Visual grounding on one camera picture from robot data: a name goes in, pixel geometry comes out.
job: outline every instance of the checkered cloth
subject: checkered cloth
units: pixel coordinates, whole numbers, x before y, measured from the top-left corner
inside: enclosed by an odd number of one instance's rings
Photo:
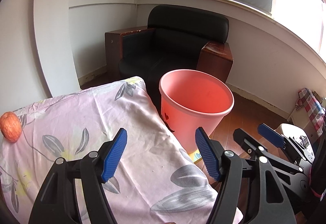
[[[295,105],[295,108],[298,110],[298,108],[304,106],[311,123],[314,125],[317,135],[320,137],[322,135],[322,127],[324,125],[325,109],[320,105],[309,89],[303,88],[298,93],[299,99]]]

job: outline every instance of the bed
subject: bed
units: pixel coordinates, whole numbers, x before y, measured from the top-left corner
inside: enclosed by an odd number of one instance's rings
[[[1,188],[7,207],[27,224],[45,176],[58,157],[80,159],[122,127],[128,142],[113,178],[103,184],[119,224],[206,223],[217,192],[164,125],[139,77],[33,103],[15,111],[22,135],[3,140]],[[76,180],[83,223],[90,223]],[[242,214],[237,210],[234,223]]]

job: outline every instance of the red apple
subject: red apple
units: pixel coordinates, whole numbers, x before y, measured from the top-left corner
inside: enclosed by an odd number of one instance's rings
[[[14,112],[6,112],[0,117],[0,130],[11,143],[19,139],[22,134],[22,125]]]

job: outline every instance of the baseboard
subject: baseboard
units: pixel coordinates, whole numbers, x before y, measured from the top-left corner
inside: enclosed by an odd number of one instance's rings
[[[89,74],[86,74],[85,76],[78,78],[79,85],[83,85],[89,81],[92,81],[96,76],[99,76],[103,73],[106,73],[106,66],[103,66]]]
[[[246,99],[252,100],[252,101],[256,102],[257,104],[260,104],[261,106],[267,108],[268,110],[274,112],[275,114],[278,114],[279,116],[281,116],[281,117],[283,117],[285,119],[287,119],[289,117],[289,115],[290,115],[290,114],[284,112],[283,110],[277,108],[276,106],[273,106],[270,103],[264,101],[263,99],[255,96],[253,94],[248,93],[247,91],[244,91],[244,90],[242,90],[240,88],[237,88],[237,87],[233,86],[232,84],[227,83],[226,85],[230,88],[230,90],[232,92],[234,92],[234,93],[236,93],[236,94],[238,94],[238,95],[240,95],[240,96],[242,96],[242,97],[244,97]]]

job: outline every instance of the plastic bucket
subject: plastic bucket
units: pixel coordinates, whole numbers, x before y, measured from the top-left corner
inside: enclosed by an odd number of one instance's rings
[[[230,89],[217,78],[195,70],[175,70],[159,83],[161,116],[187,153],[197,150],[195,131],[210,135],[233,105]]]

